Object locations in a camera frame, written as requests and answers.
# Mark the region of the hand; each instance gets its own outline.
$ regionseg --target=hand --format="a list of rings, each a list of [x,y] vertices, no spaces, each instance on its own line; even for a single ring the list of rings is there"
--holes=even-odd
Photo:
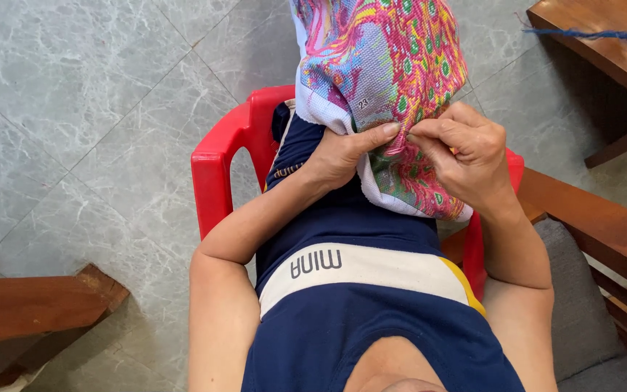
[[[362,154],[390,142],[400,129],[400,124],[387,123],[354,135],[340,136],[327,128],[316,150],[295,174],[307,176],[324,192],[340,188],[353,178]]]
[[[480,214],[494,213],[516,201],[505,139],[504,128],[461,102],[438,119],[418,122],[407,138],[433,162],[444,188]]]

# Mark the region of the fingernail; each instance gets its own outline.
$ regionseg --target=fingernail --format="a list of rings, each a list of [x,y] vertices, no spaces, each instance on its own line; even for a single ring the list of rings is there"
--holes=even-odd
[[[384,125],[384,133],[387,136],[393,136],[396,135],[396,133],[398,133],[398,131],[401,129],[401,124],[399,123],[388,123],[386,125]]]

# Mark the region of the red plastic chair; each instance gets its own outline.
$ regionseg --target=red plastic chair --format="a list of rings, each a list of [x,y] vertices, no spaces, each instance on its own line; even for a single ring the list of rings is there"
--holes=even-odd
[[[246,103],[231,110],[197,145],[190,163],[201,238],[233,211],[229,168],[233,155],[241,147],[251,154],[261,190],[265,187],[266,175],[278,148],[272,139],[272,113],[280,102],[291,98],[294,98],[293,85],[253,91]],[[524,159],[507,149],[507,160],[516,191],[524,172]],[[476,297],[482,299],[486,274],[483,234],[477,213],[468,225],[463,272]]]

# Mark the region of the marble tile floor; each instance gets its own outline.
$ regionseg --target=marble tile floor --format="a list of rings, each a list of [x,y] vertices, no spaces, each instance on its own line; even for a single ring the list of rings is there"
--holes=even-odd
[[[503,124],[528,166],[627,206],[627,154],[582,161],[611,138],[583,80],[607,81],[520,31],[513,13],[534,1],[448,0],[470,72],[455,99]],[[0,276],[94,262],[132,292],[29,392],[186,389],[189,154],[297,63],[284,0],[0,0]],[[246,151],[231,173],[237,206],[258,194]]]

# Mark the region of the yellow stripe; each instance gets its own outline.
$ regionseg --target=yellow stripe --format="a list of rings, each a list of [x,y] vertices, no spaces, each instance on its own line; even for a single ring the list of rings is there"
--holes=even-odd
[[[466,291],[466,298],[468,299],[468,306],[473,307],[475,310],[478,310],[483,315],[483,317],[485,317],[486,315],[485,308],[483,307],[483,304],[480,303],[480,301],[478,301],[476,296],[473,295],[473,290],[471,290],[471,285],[468,284],[468,279],[466,279],[466,275],[463,274],[463,271],[461,271],[461,269],[458,268],[456,264],[448,261],[444,257],[440,257],[440,260],[443,261],[444,264],[447,264],[451,272],[453,272],[456,278],[458,279],[458,281],[461,282],[461,285],[463,286],[464,291]]]

